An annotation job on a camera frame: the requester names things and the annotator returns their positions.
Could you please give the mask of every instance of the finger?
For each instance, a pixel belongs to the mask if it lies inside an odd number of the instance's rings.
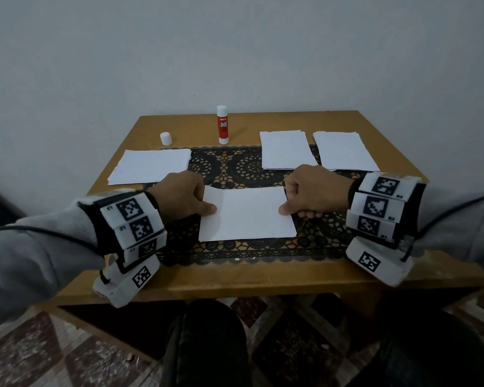
[[[296,213],[302,209],[304,209],[304,206],[301,202],[301,198],[297,195],[281,205],[278,208],[278,213],[282,216],[288,216],[289,214]]]
[[[201,174],[197,174],[196,172],[194,174],[194,181],[197,182],[194,188],[194,196],[199,201],[202,201],[204,196],[204,179]]]
[[[195,213],[200,216],[209,216],[217,211],[217,207],[209,202],[197,201],[195,205]]]
[[[298,195],[298,177],[296,171],[292,171],[287,177],[285,178],[285,192],[287,194],[287,198],[292,198]]]

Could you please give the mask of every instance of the sheet of paper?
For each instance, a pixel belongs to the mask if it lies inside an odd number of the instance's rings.
[[[295,170],[302,164],[316,166],[307,136],[301,130],[261,131],[262,168]]]
[[[316,131],[314,140],[324,168],[380,171],[358,133]]]
[[[188,168],[190,149],[126,150],[108,178],[109,185],[159,182]]]
[[[283,187],[222,190],[204,189],[203,200],[217,206],[217,212],[201,217],[199,241],[295,237],[291,216],[277,209],[287,197]]]

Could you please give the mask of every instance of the black lace placemat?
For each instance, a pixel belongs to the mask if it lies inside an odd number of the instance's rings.
[[[242,189],[246,187],[269,187],[283,184],[285,175],[291,171],[262,169],[262,147],[230,146],[191,148],[188,169],[204,177],[204,183],[220,189]],[[320,163],[316,145],[310,149]],[[337,171],[350,177],[360,178],[362,171]],[[152,184],[143,185],[143,189]],[[167,246],[157,253],[166,266],[193,263],[233,264],[259,260],[324,260],[339,259],[354,235],[344,223],[346,212],[324,214],[321,218],[300,219],[292,216],[298,235],[295,238],[245,239],[199,242],[201,218],[193,215],[168,224]]]

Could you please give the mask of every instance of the wooden table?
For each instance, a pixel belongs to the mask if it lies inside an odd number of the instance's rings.
[[[260,131],[303,130],[309,143],[312,133],[356,131],[382,171],[426,177],[358,111],[233,113],[229,114],[229,145],[260,145]],[[89,194],[122,186],[107,179],[126,149],[160,149],[161,132],[170,132],[172,148],[219,146],[215,114],[141,116],[116,150]],[[87,271],[63,289],[45,307],[102,303],[92,291],[98,272]],[[416,260],[400,288],[484,287],[484,271],[475,264],[453,260],[442,252],[429,252]],[[349,260],[291,261],[288,263],[208,264],[162,266],[135,301],[281,295],[291,293],[359,292],[388,289]]]

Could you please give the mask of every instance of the dark jeans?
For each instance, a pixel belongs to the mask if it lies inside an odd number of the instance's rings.
[[[445,312],[398,321],[348,387],[484,386],[484,344]],[[245,332],[215,300],[191,303],[176,319],[163,360],[161,387],[250,387]]]

